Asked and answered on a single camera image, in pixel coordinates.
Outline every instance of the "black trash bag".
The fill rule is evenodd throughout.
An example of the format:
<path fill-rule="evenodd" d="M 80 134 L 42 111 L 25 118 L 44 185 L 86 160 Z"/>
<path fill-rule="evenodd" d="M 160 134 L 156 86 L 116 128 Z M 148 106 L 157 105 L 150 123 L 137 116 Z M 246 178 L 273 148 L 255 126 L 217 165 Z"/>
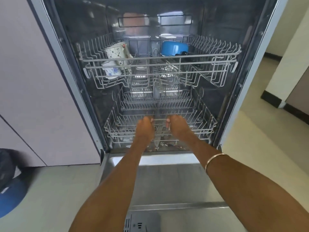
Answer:
<path fill-rule="evenodd" d="M 15 169 L 9 150 L 0 149 L 0 192 L 12 181 Z"/>

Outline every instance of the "person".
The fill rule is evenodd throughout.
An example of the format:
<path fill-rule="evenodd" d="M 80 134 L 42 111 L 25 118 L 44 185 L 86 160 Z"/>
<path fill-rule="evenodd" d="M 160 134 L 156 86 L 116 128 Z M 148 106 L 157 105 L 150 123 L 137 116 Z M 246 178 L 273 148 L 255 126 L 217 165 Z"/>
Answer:
<path fill-rule="evenodd" d="M 249 232 L 309 231 L 309 213 L 279 185 L 199 140 L 183 117 L 172 115 L 166 125 L 207 165 L 214 186 Z M 69 232 L 123 231 L 141 155 L 154 135 L 152 118 L 138 121 L 131 148 L 80 208 Z"/>

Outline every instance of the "hand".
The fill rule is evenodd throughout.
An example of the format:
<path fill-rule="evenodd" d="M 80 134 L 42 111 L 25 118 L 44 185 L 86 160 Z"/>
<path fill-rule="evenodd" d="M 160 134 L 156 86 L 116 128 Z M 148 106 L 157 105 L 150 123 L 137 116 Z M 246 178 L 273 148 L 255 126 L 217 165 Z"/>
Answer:
<path fill-rule="evenodd" d="M 147 144 L 155 137 L 155 127 L 153 124 L 154 119 L 149 116 L 145 116 L 142 120 L 139 120 L 136 125 L 135 139 L 144 139 Z"/>
<path fill-rule="evenodd" d="M 186 136 L 193 133 L 185 118 L 179 115 L 170 115 L 166 119 L 166 127 L 169 127 L 172 135 L 180 141 L 185 141 Z"/>

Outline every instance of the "forearm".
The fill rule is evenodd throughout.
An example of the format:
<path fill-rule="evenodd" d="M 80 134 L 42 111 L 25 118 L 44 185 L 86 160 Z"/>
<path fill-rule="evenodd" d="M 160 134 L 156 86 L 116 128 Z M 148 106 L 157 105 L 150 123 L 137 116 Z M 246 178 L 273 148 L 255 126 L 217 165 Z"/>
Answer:
<path fill-rule="evenodd" d="M 129 151 L 80 208 L 70 232 L 123 230 L 138 164 L 147 144 L 142 138 L 134 139 Z"/>
<path fill-rule="evenodd" d="M 203 167 L 215 148 L 194 134 L 185 140 Z M 229 156 L 214 158 L 207 167 L 214 186 L 241 223 L 252 231 L 304 231 L 309 214 L 283 188 Z"/>

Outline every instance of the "beige floor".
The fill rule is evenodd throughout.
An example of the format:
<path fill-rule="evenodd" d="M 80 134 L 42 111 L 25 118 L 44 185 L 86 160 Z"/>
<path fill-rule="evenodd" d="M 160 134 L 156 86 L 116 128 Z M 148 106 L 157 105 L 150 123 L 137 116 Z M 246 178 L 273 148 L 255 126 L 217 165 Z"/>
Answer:
<path fill-rule="evenodd" d="M 280 184 L 309 211 L 309 125 L 260 99 L 277 65 L 263 59 L 223 151 Z M 0 219 L 0 231 L 67 232 L 98 176 L 98 165 L 37 169 L 25 199 Z"/>

